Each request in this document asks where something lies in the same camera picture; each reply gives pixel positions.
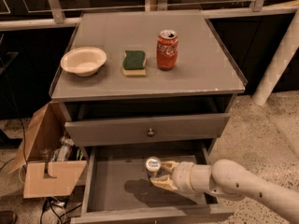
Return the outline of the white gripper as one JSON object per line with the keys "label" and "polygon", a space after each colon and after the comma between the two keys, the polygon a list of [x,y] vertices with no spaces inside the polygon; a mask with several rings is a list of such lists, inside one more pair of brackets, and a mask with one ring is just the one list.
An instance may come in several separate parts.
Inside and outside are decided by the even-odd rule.
{"label": "white gripper", "polygon": [[194,166],[193,162],[162,161],[161,168],[163,171],[171,174],[160,177],[151,177],[150,182],[157,188],[170,191],[179,190],[181,192],[193,192],[191,184],[191,170]]}

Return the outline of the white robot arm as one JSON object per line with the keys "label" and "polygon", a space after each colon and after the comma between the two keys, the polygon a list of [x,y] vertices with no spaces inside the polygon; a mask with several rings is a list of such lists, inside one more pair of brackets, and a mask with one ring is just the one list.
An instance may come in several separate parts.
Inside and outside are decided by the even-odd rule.
{"label": "white robot arm", "polygon": [[206,193],[228,200],[244,197],[261,203],[291,224],[299,224],[299,193],[268,182],[235,161],[218,160],[212,165],[193,162],[145,162],[150,182],[157,188],[180,194]]}

